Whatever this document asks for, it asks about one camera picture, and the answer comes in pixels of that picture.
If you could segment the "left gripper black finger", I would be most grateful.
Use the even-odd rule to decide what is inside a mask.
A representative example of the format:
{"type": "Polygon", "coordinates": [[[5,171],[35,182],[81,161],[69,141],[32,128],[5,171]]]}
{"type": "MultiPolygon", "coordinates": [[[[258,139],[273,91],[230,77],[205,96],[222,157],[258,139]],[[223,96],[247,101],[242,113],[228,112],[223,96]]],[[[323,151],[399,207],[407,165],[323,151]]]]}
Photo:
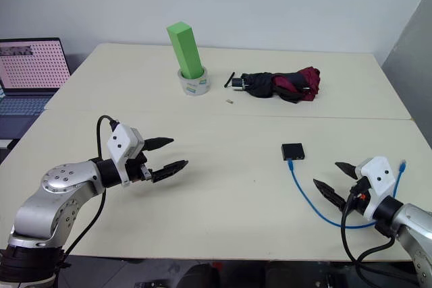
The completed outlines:
{"type": "Polygon", "coordinates": [[[180,172],[186,165],[188,164],[187,160],[180,160],[173,163],[170,163],[168,165],[165,165],[162,169],[152,171],[151,172],[151,181],[153,183],[157,183],[159,181],[162,181],[164,179],[167,179],[168,177],[171,177],[175,175],[176,173],[180,172]]]}
{"type": "Polygon", "coordinates": [[[173,138],[149,138],[144,141],[144,146],[142,147],[143,151],[152,151],[162,148],[165,145],[168,145],[174,141],[173,138]]]}

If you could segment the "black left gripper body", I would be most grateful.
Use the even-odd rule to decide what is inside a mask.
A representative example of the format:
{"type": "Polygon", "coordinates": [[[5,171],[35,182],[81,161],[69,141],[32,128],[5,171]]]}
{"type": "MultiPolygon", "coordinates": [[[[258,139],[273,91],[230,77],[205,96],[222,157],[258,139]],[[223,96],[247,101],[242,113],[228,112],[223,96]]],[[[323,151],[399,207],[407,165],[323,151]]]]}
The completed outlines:
{"type": "Polygon", "coordinates": [[[153,178],[151,170],[147,169],[145,165],[146,163],[147,159],[142,152],[138,153],[135,158],[126,161],[126,172],[132,183],[136,181],[148,181],[153,178]]]}

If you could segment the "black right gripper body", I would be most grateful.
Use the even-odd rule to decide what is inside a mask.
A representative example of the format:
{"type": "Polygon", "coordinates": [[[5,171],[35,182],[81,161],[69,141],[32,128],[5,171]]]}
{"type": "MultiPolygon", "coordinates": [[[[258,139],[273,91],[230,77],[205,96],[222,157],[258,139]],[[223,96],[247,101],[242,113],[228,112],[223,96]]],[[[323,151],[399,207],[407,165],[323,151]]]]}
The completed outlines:
{"type": "Polygon", "coordinates": [[[351,188],[344,206],[344,215],[348,216],[352,211],[364,215],[366,207],[369,205],[371,195],[369,190],[371,185],[369,179],[361,177],[351,188]]]}

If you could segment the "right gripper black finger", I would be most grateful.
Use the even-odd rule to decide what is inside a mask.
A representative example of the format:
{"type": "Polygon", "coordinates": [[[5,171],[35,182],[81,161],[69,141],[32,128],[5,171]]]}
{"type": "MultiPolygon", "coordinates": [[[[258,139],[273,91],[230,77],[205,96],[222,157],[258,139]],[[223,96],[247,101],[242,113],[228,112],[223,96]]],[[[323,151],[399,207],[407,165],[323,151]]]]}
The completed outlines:
{"type": "Polygon", "coordinates": [[[356,173],[356,166],[351,165],[350,163],[345,162],[335,162],[335,165],[347,176],[358,179],[358,175],[356,173]]]}
{"type": "Polygon", "coordinates": [[[331,202],[338,210],[344,209],[346,205],[345,199],[338,195],[331,186],[317,179],[313,179],[313,183],[326,200],[331,202]]]}

